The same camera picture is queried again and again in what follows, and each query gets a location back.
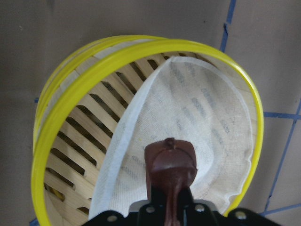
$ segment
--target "white mesh fabric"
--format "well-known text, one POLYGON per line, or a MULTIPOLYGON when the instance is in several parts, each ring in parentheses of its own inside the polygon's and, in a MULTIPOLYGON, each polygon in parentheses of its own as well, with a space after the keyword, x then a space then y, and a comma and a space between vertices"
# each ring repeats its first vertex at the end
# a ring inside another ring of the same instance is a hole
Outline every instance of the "white mesh fabric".
POLYGON ((211 64, 172 57, 144 82, 126 109, 108 148, 89 218, 105 210, 124 216, 147 199, 144 148, 167 137, 196 151, 195 199, 220 212, 240 194, 251 167, 252 127, 247 106, 230 80, 211 64))

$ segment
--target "bolt head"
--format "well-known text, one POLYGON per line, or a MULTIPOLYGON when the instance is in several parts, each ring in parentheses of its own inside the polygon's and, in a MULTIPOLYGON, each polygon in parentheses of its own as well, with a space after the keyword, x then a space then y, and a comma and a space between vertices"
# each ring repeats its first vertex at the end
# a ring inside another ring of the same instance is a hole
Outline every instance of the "bolt head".
POLYGON ((145 211, 146 212, 148 212, 148 213, 153 213, 153 212, 155 212, 155 208, 153 207, 153 206, 149 206, 149 207, 147 207, 146 209, 145 209, 145 211))
POLYGON ((111 215, 107 218, 108 222, 115 222, 117 220, 117 217, 115 215, 111 215))
POLYGON ((246 214, 243 211, 237 211, 235 213, 235 216, 236 216, 237 219, 240 219, 240 220, 245 220, 246 219, 246 214))
POLYGON ((205 211, 205 207, 202 205, 202 204, 197 204, 195 207, 194 207, 195 211, 197 212, 204 212, 205 211))

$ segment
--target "bamboo steamer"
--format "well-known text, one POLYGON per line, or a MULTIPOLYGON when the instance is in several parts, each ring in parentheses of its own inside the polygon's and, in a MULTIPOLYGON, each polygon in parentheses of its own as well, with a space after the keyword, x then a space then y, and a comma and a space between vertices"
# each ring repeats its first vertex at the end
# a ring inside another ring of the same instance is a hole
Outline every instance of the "bamboo steamer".
POLYGON ((171 56, 202 59, 221 70, 248 107, 254 152, 246 193, 260 156, 263 112, 257 89, 226 54, 204 44, 161 37, 114 36, 71 54, 47 81, 33 133, 32 199, 42 226, 78 226, 88 211, 98 172, 123 112, 147 77, 171 56))

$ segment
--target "tile floor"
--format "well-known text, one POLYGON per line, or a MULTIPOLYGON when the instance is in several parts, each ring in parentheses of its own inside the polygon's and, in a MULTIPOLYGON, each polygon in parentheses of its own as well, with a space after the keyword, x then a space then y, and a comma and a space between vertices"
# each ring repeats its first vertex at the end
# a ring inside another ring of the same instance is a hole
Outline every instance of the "tile floor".
POLYGON ((299 0, 2 1, 0 225, 28 225, 35 218, 30 195, 34 99, 50 73, 86 43, 138 33, 215 48, 223 40, 225 52, 255 82, 266 116, 261 159, 241 206, 285 226, 300 225, 300 12, 299 0))

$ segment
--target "blue tape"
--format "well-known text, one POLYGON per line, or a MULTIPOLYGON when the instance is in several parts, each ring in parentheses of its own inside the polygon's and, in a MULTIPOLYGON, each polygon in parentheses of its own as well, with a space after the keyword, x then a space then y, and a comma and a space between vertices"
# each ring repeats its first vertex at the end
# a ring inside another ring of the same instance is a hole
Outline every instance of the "blue tape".
POLYGON ((280 118, 280 119, 294 119, 294 120, 301 119, 301 115, 298 114, 286 114, 286 113, 277 113, 277 112, 264 112, 263 116, 266 118, 280 118))
POLYGON ((236 4, 236 0, 231 0, 230 5, 229 5, 229 10, 228 10, 228 15, 227 15, 227 23, 228 24, 231 24, 231 22, 232 22, 235 4, 236 4))
POLYGON ((228 41, 228 27, 227 24, 224 24, 224 33, 222 35, 222 42, 220 46, 220 51, 223 53, 225 52, 227 41, 228 41))
POLYGON ((40 226, 38 219, 34 219, 31 222, 29 222, 29 226, 40 226))
POLYGON ((227 15, 227 20, 226 23, 224 23, 224 31, 222 34, 222 42, 220 46, 220 51, 225 52, 227 41, 228 41, 228 25, 232 23, 232 18, 233 18, 233 13, 234 13, 234 8, 235 8, 236 0, 231 0, 229 9, 228 9, 228 15, 227 15))
POLYGON ((278 212, 282 212, 282 211, 286 211, 286 210, 291 210, 291 209, 295 209, 295 208, 299 208, 299 207, 301 207, 301 203, 296 204, 296 205, 291 205, 291 206, 285 206, 285 207, 275 209, 275 210, 265 211, 265 212, 260 213, 260 215, 266 216, 269 214, 278 213, 278 212))
MULTIPOLYGON (((298 115, 300 113, 300 109, 301 109, 301 99, 300 99, 300 102, 299 102, 299 105, 298 105, 298 108, 297 108, 296 115, 298 115)), ((279 177, 279 174, 280 174, 280 171, 282 169, 283 162, 284 162, 284 159, 285 159, 285 156, 286 156, 286 153, 287 153, 287 149, 289 147, 289 144, 290 144, 292 136, 293 136, 293 131, 295 129, 296 122, 297 122, 297 119, 294 119, 292 127, 291 127, 291 130, 290 130, 290 133, 288 135, 288 138, 287 138, 287 141, 286 141, 286 144, 285 144, 285 147, 284 147, 284 151, 283 151, 282 156, 281 156, 281 160, 280 160, 280 163, 279 163, 279 166, 278 166, 278 169, 277 169, 274 181, 273 181, 273 185, 272 185, 271 191, 269 193, 269 197, 268 197, 267 203, 266 203, 265 208, 264 208, 264 212, 266 212, 268 210, 268 208, 269 208, 269 202, 270 202, 270 199, 271 199, 271 197, 272 197, 272 195, 274 193, 274 190, 275 190, 275 187, 276 187, 276 183, 278 181, 278 177, 279 177)))

